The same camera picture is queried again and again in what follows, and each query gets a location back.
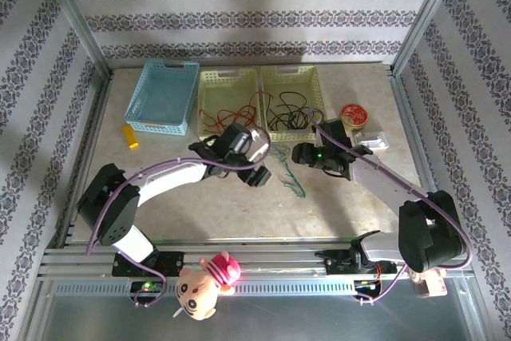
beige floor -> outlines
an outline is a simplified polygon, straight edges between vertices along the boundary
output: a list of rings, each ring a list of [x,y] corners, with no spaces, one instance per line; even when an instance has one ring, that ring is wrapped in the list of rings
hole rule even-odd
[[[327,117],[351,102],[370,114],[365,131],[384,131],[390,148],[380,159],[418,183],[390,83],[381,64],[317,65]],[[101,125],[89,180],[104,164],[138,169],[183,155],[197,141],[196,112],[185,137],[137,133],[140,146],[128,149],[122,136],[124,113],[140,69],[118,69]],[[211,178],[154,197],[139,207],[135,224],[154,240],[260,237],[353,236],[374,229],[397,228],[392,212],[364,188],[291,163],[307,192],[299,199],[283,186],[284,169],[267,161],[273,177],[263,188],[249,188],[236,176]],[[87,240],[90,230],[78,217],[73,242]]]

yellow block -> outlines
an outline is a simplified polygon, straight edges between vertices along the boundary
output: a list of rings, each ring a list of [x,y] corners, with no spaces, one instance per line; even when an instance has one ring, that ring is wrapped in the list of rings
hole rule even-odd
[[[130,147],[131,149],[138,147],[138,140],[137,137],[135,137],[135,131],[133,131],[131,125],[127,124],[124,127],[122,127],[122,132],[125,135],[128,147]]]

stuffed toy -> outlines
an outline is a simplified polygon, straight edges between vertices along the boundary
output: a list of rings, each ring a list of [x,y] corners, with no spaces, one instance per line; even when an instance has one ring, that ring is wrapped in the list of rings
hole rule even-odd
[[[181,308],[193,319],[208,319],[215,314],[218,295],[234,294],[232,284],[241,275],[238,262],[227,252],[207,261],[200,259],[200,271],[183,268],[176,282],[176,295]]]

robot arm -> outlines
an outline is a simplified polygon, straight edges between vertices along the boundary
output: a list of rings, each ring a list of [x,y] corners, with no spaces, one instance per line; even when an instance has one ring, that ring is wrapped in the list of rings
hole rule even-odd
[[[368,148],[362,145],[351,148],[351,141],[340,120],[325,121],[319,126],[336,141],[371,159],[377,168],[394,175],[395,179],[391,180],[383,172],[376,172],[374,166],[333,145],[323,136],[321,147],[302,143],[293,148],[292,160],[295,163],[321,169],[329,176],[346,178],[362,185],[398,217],[398,234],[373,231],[354,239],[351,242],[351,263],[363,268],[373,262],[389,260],[404,262],[412,270],[424,272],[465,251],[454,227],[410,190],[413,188],[428,196],[459,224],[453,199],[447,192],[427,192],[388,169]]]
[[[209,137],[188,148],[197,158],[243,167],[253,164],[267,150],[268,145],[255,130],[233,123],[221,136]],[[111,245],[132,260],[152,268],[159,252],[153,242],[133,225],[137,208],[160,193],[224,172],[217,165],[178,161],[171,168],[140,174],[121,190],[110,205],[97,234],[97,241],[105,246]],[[254,187],[265,185],[271,176],[264,166],[239,170],[236,174],[245,184]],[[110,194],[127,179],[125,171],[114,164],[105,165],[94,177],[78,202],[78,211],[91,229],[96,225]]]

striped wall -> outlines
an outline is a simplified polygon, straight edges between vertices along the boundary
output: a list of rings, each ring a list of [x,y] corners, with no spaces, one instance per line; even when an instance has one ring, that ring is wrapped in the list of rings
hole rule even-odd
[[[390,64],[423,1],[77,0],[77,4],[115,66],[147,57],[270,56]]]
[[[497,339],[511,339],[510,0],[443,0],[402,73],[439,188],[458,201]]]
[[[0,0],[0,340],[16,339],[69,203],[100,79],[56,0]]]

